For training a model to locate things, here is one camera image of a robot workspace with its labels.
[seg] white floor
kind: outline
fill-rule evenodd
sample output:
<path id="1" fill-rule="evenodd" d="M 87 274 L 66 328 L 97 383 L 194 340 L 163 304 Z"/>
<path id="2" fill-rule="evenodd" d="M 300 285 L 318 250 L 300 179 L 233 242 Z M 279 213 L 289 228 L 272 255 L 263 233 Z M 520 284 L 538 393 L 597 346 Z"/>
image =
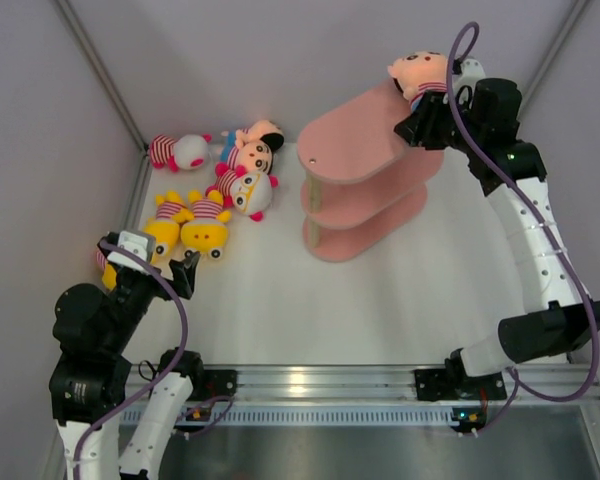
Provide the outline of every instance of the white floor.
<path id="1" fill-rule="evenodd" d="M 186 302 L 188 348 L 207 364 L 437 364 L 522 313 L 500 224 L 466 164 L 448 150 L 419 217 L 354 260 L 330 264 L 302 243 L 304 172 L 287 145 L 265 220 L 236 214 L 224 259 L 198 267 Z M 139 226 L 153 215 L 155 194 L 186 195 L 212 181 L 211 166 L 154 171 Z M 126 357 L 156 361 L 173 348 L 177 315 L 172 303 L 154 301 Z"/>

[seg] wooden stand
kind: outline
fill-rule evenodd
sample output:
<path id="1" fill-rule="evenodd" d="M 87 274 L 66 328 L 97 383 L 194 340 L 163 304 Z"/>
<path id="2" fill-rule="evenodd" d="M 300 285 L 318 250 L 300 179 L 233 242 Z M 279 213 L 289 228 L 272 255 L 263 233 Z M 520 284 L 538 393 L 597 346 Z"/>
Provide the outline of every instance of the wooden stand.
<path id="1" fill-rule="evenodd" d="M 349 260 L 424 208 L 424 182 L 442 166 L 443 153 L 410 148 L 393 132 L 408 114 L 388 80 L 300 133 L 303 237 L 318 258 Z"/>

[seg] metal floor panel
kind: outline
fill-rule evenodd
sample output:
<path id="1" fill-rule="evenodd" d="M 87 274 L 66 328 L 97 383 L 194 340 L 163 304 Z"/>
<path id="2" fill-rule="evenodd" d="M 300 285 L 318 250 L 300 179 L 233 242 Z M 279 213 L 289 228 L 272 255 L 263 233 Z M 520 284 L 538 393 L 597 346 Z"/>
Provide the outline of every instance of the metal floor panel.
<path id="1" fill-rule="evenodd" d="M 121 429 L 121 445 L 132 428 Z M 172 437 L 166 480 L 596 480 L 577 407 L 512 409 L 478 439 L 418 427 L 218 427 Z"/>

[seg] plush toy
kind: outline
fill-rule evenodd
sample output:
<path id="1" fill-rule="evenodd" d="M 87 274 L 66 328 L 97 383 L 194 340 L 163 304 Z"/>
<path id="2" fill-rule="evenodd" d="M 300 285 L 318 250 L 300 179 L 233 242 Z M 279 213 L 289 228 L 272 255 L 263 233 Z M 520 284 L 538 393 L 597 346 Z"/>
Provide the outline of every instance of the plush toy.
<path id="1" fill-rule="evenodd" d="M 180 225 L 193 218 L 193 214 L 187 209 L 184 200 L 174 191 L 168 191 L 166 195 L 156 195 L 156 215 L 147 220 L 143 232 L 152 235 L 156 239 L 156 246 L 151 256 L 151 263 L 167 257 L 180 238 Z M 103 271 L 102 283 L 108 290 L 116 286 L 116 271 L 107 262 L 100 249 L 96 250 L 96 263 Z"/>
<path id="2" fill-rule="evenodd" d="M 264 218 L 264 210 L 271 204 L 273 189 L 278 179 L 263 172 L 247 173 L 238 166 L 232 170 L 224 163 L 216 165 L 216 183 L 207 189 L 207 195 L 217 190 L 224 196 L 224 206 L 235 206 L 243 215 L 259 222 Z"/>
<path id="3" fill-rule="evenodd" d="M 172 172 L 193 170 L 209 161 L 211 135 L 185 135 L 176 140 L 158 135 L 149 145 L 149 157 L 154 168 L 165 165 Z"/>
<path id="4" fill-rule="evenodd" d="M 99 248 L 96 248 L 96 264 L 102 270 L 102 284 L 104 288 L 107 290 L 113 290 L 116 286 L 116 271 L 115 269 L 107 262 L 107 257 L 100 251 Z"/>
<path id="5" fill-rule="evenodd" d="M 415 111 L 427 90 L 446 92 L 447 57 L 436 52 L 415 52 L 398 58 L 387 71 Z"/>
<path id="6" fill-rule="evenodd" d="M 220 161 L 235 170 L 243 166 L 247 172 L 260 171 L 267 175 L 273 167 L 274 153 L 282 147 L 282 131 L 268 120 L 260 120 L 252 127 L 222 132 L 226 144 Z"/>
<path id="7" fill-rule="evenodd" d="M 247 172 L 271 173 L 273 167 L 273 150 L 261 140 L 247 143 L 244 147 L 230 147 L 222 151 L 220 161 L 226 163 L 229 168 L 235 170 L 239 166 L 244 167 Z"/>
<path id="8" fill-rule="evenodd" d="M 242 148 L 255 140 L 262 140 L 274 151 L 279 150 L 284 143 L 284 134 L 280 127 L 269 120 L 258 120 L 248 128 L 240 128 L 233 132 L 222 132 L 227 137 L 227 144 Z"/>
<path id="9" fill-rule="evenodd" d="M 229 229 L 225 225 L 231 219 L 231 212 L 224 210 L 224 198 L 220 192 L 213 190 L 203 197 L 200 192 L 189 192 L 191 213 L 193 218 L 182 226 L 180 239 L 185 246 L 185 257 L 195 252 L 208 255 L 219 260 L 229 238 Z"/>

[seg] cable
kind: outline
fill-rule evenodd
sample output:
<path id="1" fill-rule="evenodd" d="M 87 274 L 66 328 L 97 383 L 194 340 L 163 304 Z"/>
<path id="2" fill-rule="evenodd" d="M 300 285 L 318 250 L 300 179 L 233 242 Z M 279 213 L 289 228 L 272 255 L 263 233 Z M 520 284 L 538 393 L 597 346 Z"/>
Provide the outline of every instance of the cable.
<path id="1" fill-rule="evenodd" d="M 487 156 L 487 154 L 480 148 L 480 146 L 473 140 L 473 138 L 471 138 L 471 134 L 467 130 L 467 127 L 465 126 L 464 121 L 462 120 L 462 117 L 460 116 L 460 111 L 458 109 L 458 105 L 457 105 L 456 101 L 453 100 L 455 98 L 453 95 L 453 59 L 456 57 L 458 48 L 460 46 L 460 42 L 464 38 L 465 34 L 471 29 L 473 29 L 473 32 L 474 32 L 473 38 L 471 39 L 471 42 L 470 42 L 467 50 L 460 56 L 460 60 L 465 59 L 469 55 L 469 53 L 471 52 L 471 49 L 473 48 L 476 41 L 478 40 L 478 35 L 480 33 L 480 26 L 478 25 L 477 22 L 469 22 L 460 30 L 456 39 L 453 42 L 453 46 L 451 47 L 451 52 L 449 52 L 449 62 L 447 64 L 446 81 L 447 81 L 447 93 L 448 93 L 448 97 L 450 99 L 449 106 L 451 107 L 451 114 L 453 115 L 453 119 L 456 122 L 458 131 L 462 135 L 462 138 L 464 138 L 464 141 L 467 142 L 467 145 L 469 145 L 471 150 L 474 151 L 474 153 L 500 178 L 500 180 L 502 180 L 507 185 L 507 187 L 509 187 L 511 190 L 513 190 L 515 192 L 515 194 L 520 198 L 520 200 L 522 200 L 522 202 L 526 205 L 526 207 L 529 209 L 529 211 L 531 213 L 533 213 L 533 216 L 536 218 L 538 223 L 542 226 L 542 230 L 544 231 L 545 235 L 547 236 L 549 243 L 551 244 L 552 248 L 556 251 L 556 255 L 557 255 L 558 259 L 560 260 L 560 263 L 562 263 L 565 271 L 571 278 L 571 281 L 574 283 L 576 290 L 578 291 L 578 294 L 580 295 L 580 298 L 582 299 L 582 304 L 584 305 L 584 309 L 587 314 L 587 320 L 589 322 L 589 330 L 591 332 L 592 353 L 591 353 L 591 366 L 589 368 L 589 373 L 587 374 L 587 378 L 584 380 L 584 382 L 582 383 L 580 388 L 578 388 L 578 390 L 576 390 L 571 395 L 566 395 L 564 397 L 554 397 L 551 395 L 546 395 L 544 393 L 538 392 L 537 390 L 534 390 L 533 388 L 529 387 L 524 382 L 522 382 L 520 380 L 519 376 L 517 375 L 517 373 L 515 372 L 515 370 L 508 369 L 507 371 L 509 372 L 509 374 L 511 375 L 511 377 L 513 378 L 513 380 L 516 383 L 516 386 L 514 387 L 514 389 L 517 389 L 517 386 L 519 385 L 522 389 L 526 390 L 527 392 L 531 393 L 532 395 L 535 395 L 536 397 L 538 397 L 542 400 L 547 400 L 550 402 L 570 402 L 572 400 L 577 400 L 578 398 L 582 397 L 586 393 L 586 391 L 589 390 L 591 385 L 593 385 L 596 374 L 598 372 L 598 366 L 600 364 L 600 339 L 598 336 L 598 327 L 596 325 L 595 315 L 593 313 L 593 307 L 591 305 L 591 301 L 589 300 L 589 297 L 587 296 L 587 292 L 584 288 L 584 285 L 582 284 L 582 282 L 580 281 L 580 278 L 578 277 L 578 274 L 576 273 L 575 269 L 571 265 L 571 262 L 569 262 L 569 259 L 565 255 L 562 246 L 556 239 L 556 237 L 553 234 L 553 232 L 551 231 L 550 227 L 546 224 L 545 219 L 542 216 L 542 213 L 540 213 L 540 210 L 538 210 L 536 208 L 536 206 L 533 204 L 531 199 L 529 197 L 527 197 L 527 195 L 518 187 L 516 182 L 514 180 L 512 180 L 511 178 L 509 178 L 493 162 L 493 160 L 491 160 Z M 503 413 L 503 411 L 505 411 L 509 407 L 510 404 L 511 403 L 509 401 L 507 401 L 507 404 L 505 404 L 505 407 L 503 407 L 503 409 L 500 410 L 498 415 L 496 415 L 496 418 L 498 418 Z"/>
<path id="2" fill-rule="evenodd" d="M 180 297 L 178 297 L 178 294 L 173 290 L 173 287 L 171 287 L 171 285 L 169 285 L 169 282 L 167 282 L 164 278 L 162 278 L 162 275 L 160 275 L 160 272 L 158 272 L 158 270 L 156 270 L 154 267 L 149 265 L 147 262 L 142 260 L 137 255 L 134 255 L 120 247 L 117 247 L 116 245 L 112 245 L 112 244 L 106 242 L 105 240 L 100 241 L 100 246 L 106 250 L 110 250 L 112 252 L 119 253 L 119 254 L 129 258 L 130 260 L 135 261 L 142 268 L 144 268 L 149 273 L 149 275 L 151 275 L 153 278 L 156 279 L 156 281 L 160 284 L 160 286 L 165 289 L 167 294 L 169 294 L 169 296 L 173 300 L 173 303 L 176 304 L 176 308 L 178 309 L 178 313 L 180 314 L 180 323 L 182 325 L 182 335 L 180 337 L 180 344 L 178 345 L 176 354 L 173 356 L 173 358 L 171 359 L 171 361 L 169 362 L 167 367 L 161 373 L 159 373 L 153 380 L 151 380 L 145 386 L 140 388 L 140 390 L 138 390 L 136 393 L 131 395 L 129 398 L 127 398 L 124 402 L 122 402 L 116 408 L 114 408 L 109 413 L 103 415 L 101 418 L 99 418 L 98 420 L 93 422 L 89 426 L 89 428 L 87 428 L 85 430 L 85 432 L 82 434 L 82 436 L 78 440 L 78 443 L 76 443 L 76 450 L 73 454 L 73 461 L 75 464 L 75 466 L 73 467 L 74 480 L 80 480 L 80 463 L 79 463 L 80 462 L 80 454 L 82 453 L 82 448 L 84 447 L 84 444 L 87 441 L 87 438 L 89 438 L 89 435 L 91 435 L 93 432 L 98 430 L 107 421 L 111 420 L 113 417 L 118 415 L 125 408 L 127 408 L 129 405 L 131 405 L 133 402 L 135 402 L 136 400 L 141 398 L 149 390 L 151 390 L 153 387 L 155 387 L 158 383 L 160 383 L 171 372 L 171 370 L 173 370 L 175 368 L 175 366 L 180 361 L 180 358 L 182 358 L 182 354 L 184 353 L 184 350 L 187 346 L 187 339 L 189 337 L 189 324 L 187 322 L 187 312 L 184 309 L 182 300 L 180 300 Z"/>
<path id="3" fill-rule="evenodd" d="M 147 365 L 147 367 L 149 367 L 149 370 L 151 370 L 151 378 L 146 377 L 145 374 L 142 373 L 142 365 Z M 138 364 L 138 375 L 140 375 L 140 377 L 142 377 L 143 380 L 150 382 L 151 380 L 156 378 L 156 375 L 158 375 L 158 370 L 151 364 L 149 360 L 143 360 Z"/>

